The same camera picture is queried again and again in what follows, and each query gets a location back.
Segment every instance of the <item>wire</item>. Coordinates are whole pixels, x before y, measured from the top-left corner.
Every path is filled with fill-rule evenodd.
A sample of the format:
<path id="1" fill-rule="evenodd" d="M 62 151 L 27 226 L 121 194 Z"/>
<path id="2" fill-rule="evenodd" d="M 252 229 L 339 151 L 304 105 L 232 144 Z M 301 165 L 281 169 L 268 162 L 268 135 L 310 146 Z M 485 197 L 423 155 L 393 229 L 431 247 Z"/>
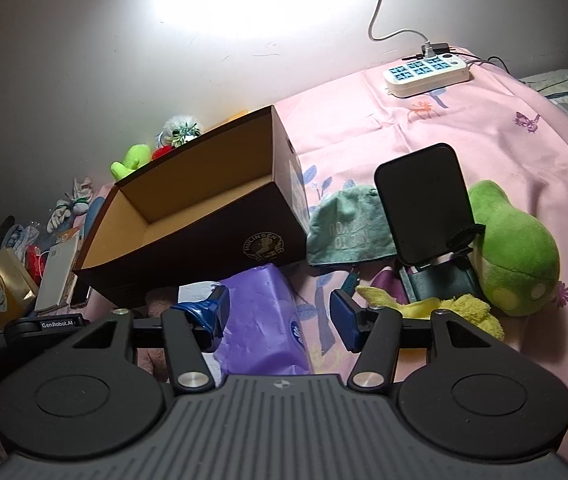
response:
<path id="1" fill-rule="evenodd" d="M 382 38 L 376 38 L 373 36 L 373 26 L 375 25 L 375 20 L 377 19 L 377 15 L 379 14 L 379 9 L 382 7 L 382 0 L 377 0 L 377 5 L 375 6 L 375 11 L 373 12 L 373 17 L 370 19 L 370 23 L 368 24 L 368 39 L 370 41 L 384 41 L 392 38 L 393 36 L 397 36 L 398 34 L 403 34 L 404 32 L 412 32 L 413 34 L 417 34 L 420 36 L 426 43 L 429 43 L 429 38 L 424 36 L 419 30 L 413 30 L 412 28 L 401 28 L 400 30 L 395 30 L 395 32 L 391 32 Z"/>
<path id="2" fill-rule="evenodd" d="M 42 256 L 44 256 L 44 254 L 48 254 L 49 252 L 50 252 L 50 250 L 44 251 L 43 253 L 41 253 L 41 254 L 37 257 L 37 269 L 36 269 L 36 271 L 37 271 L 37 273 L 38 273 L 40 276 L 43 276 L 43 275 L 44 275 L 44 272 L 42 271 Z"/>
<path id="3" fill-rule="evenodd" d="M 491 59 L 497 59 L 497 60 L 499 60 L 499 62 L 504 65 L 504 70 L 506 70 L 506 73 L 507 73 L 508 75 L 510 75 L 509 67 L 506 66 L 506 63 L 504 63 L 504 60 L 503 60 L 501 57 L 489 56 L 489 57 L 487 58 L 487 61 L 490 61 Z"/>
<path id="4" fill-rule="evenodd" d="M 510 75 L 510 71 L 509 68 L 506 66 L 506 63 L 504 63 L 504 60 L 502 60 L 501 57 L 497 57 L 497 56 L 489 56 L 487 59 L 478 57 L 478 56 L 474 56 L 473 54 L 467 54 L 465 52 L 458 52 L 456 50 L 451 49 L 451 52 L 454 52 L 455 54 L 457 54 L 458 56 L 468 56 L 468 57 L 473 57 L 474 59 L 480 60 L 480 61 L 484 61 L 486 63 L 491 63 L 492 65 L 495 65 L 495 63 L 491 62 L 491 59 L 499 59 L 500 63 L 502 63 L 504 65 L 504 70 L 506 70 L 506 73 Z"/>
<path id="5" fill-rule="evenodd" d="M 468 57 L 473 57 L 475 59 L 479 59 L 481 61 L 488 61 L 487 59 L 484 59 L 483 57 L 479 57 L 479 56 L 474 56 L 473 54 L 467 54 L 465 52 L 458 52 L 456 50 L 451 49 L 451 52 L 454 52 L 455 54 L 457 54 L 458 56 L 468 56 Z"/>
<path id="6" fill-rule="evenodd" d="M 472 61 L 468 61 L 466 63 L 466 66 L 471 66 L 471 65 L 483 65 L 484 63 L 488 63 L 489 65 L 493 65 L 493 63 L 491 63 L 490 61 L 487 61 L 485 59 L 474 59 Z"/>

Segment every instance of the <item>green plush toy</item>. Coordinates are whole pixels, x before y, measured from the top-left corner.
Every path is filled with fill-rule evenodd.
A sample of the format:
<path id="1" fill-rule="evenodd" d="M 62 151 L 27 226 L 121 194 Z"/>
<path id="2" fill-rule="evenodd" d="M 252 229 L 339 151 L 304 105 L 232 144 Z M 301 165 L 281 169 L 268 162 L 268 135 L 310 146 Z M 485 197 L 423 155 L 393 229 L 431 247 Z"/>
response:
<path id="1" fill-rule="evenodd" d="M 554 296 L 560 273 L 551 233 L 537 218 L 510 205 L 490 180 L 471 186 L 468 197 L 475 222 L 486 225 L 471 258 L 482 291 L 509 316 L 538 311 Z"/>
<path id="2" fill-rule="evenodd" d="M 141 168 L 144 164 L 151 161 L 151 147 L 148 144 L 136 144 L 126 152 L 124 160 L 113 162 L 110 166 L 110 173 L 115 180 L 122 180 L 123 177 L 130 175 L 134 170 Z"/>

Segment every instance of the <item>butterfly print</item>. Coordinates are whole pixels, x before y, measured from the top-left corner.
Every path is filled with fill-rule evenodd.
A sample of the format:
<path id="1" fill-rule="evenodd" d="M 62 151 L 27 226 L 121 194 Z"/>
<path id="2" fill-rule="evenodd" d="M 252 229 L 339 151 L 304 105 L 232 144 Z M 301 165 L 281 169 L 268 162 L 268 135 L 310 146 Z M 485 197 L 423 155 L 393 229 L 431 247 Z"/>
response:
<path id="1" fill-rule="evenodd" d="M 524 114 L 515 112 L 515 121 L 514 121 L 515 124 L 517 124 L 517 126 L 523 126 L 532 134 L 534 134 L 538 130 L 538 121 L 539 121 L 539 114 L 535 116 L 535 119 L 531 120 L 528 117 L 526 117 Z"/>

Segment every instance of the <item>logo on box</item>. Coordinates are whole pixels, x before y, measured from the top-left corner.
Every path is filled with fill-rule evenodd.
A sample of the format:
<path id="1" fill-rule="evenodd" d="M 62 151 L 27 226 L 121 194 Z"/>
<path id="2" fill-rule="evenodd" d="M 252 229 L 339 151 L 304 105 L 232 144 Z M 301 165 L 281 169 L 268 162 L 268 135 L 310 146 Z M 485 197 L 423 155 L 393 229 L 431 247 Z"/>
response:
<path id="1" fill-rule="evenodd" d="M 246 256 L 258 262 L 272 260 L 284 252 L 284 242 L 275 233 L 257 233 L 244 242 L 243 251 Z"/>

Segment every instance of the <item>pink bedsheet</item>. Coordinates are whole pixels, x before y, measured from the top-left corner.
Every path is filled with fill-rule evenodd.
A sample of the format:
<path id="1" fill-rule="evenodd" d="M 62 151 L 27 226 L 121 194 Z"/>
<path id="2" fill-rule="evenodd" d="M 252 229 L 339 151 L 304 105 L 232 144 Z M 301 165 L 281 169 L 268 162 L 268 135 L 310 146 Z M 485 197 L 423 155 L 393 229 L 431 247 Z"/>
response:
<path id="1" fill-rule="evenodd" d="M 277 104 L 305 170 L 309 206 L 347 181 L 372 184 L 382 162 L 436 142 L 450 144 L 467 186 L 481 179 L 499 183 L 513 205 L 537 216 L 557 241 L 559 297 L 527 321 L 507 319 L 505 328 L 512 345 L 568 386 L 568 116 L 492 65 L 474 65 L 470 82 L 407 99 L 387 94 L 386 68 L 354 73 Z M 379 267 L 364 266 L 363 278 L 371 279 Z M 290 271 L 316 373 L 347 376 L 356 359 L 342 346 L 327 310 L 328 294 L 345 274 L 313 275 L 307 266 Z M 404 353 L 397 380 L 421 362 L 423 354 Z M 568 459 L 568 433 L 560 452 Z"/>

